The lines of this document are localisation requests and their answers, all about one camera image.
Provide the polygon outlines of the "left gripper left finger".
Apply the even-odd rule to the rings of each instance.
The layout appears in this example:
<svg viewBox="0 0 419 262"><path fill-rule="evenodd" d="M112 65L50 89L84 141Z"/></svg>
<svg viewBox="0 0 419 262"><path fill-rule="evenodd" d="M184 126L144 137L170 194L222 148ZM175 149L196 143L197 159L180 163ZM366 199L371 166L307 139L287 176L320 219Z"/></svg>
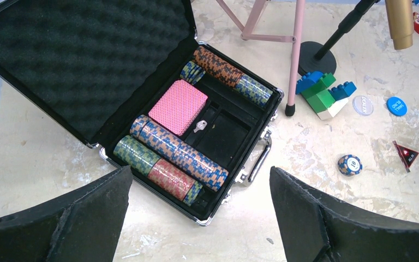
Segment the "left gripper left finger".
<svg viewBox="0 0 419 262"><path fill-rule="evenodd" d="M0 218L0 261L112 261L133 181L128 166Z"/></svg>

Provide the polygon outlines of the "grey green chip stack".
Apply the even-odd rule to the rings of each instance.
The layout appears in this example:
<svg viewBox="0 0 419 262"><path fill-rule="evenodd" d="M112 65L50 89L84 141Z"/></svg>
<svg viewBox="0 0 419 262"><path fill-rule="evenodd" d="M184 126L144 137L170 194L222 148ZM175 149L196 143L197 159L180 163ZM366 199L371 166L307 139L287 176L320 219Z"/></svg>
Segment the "grey green chip stack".
<svg viewBox="0 0 419 262"><path fill-rule="evenodd" d="M247 74L243 74L235 90L254 104L265 107L273 91Z"/></svg>

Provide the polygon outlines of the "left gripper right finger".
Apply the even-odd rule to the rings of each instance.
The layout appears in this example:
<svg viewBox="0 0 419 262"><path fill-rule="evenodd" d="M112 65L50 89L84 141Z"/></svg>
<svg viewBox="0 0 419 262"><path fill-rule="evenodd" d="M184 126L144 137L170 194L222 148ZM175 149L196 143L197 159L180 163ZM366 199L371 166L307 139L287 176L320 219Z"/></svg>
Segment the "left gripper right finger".
<svg viewBox="0 0 419 262"><path fill-rule="evenodd" d="M288 261L419 261L419 223L351 205L277 167L270 191Z"/></svg>

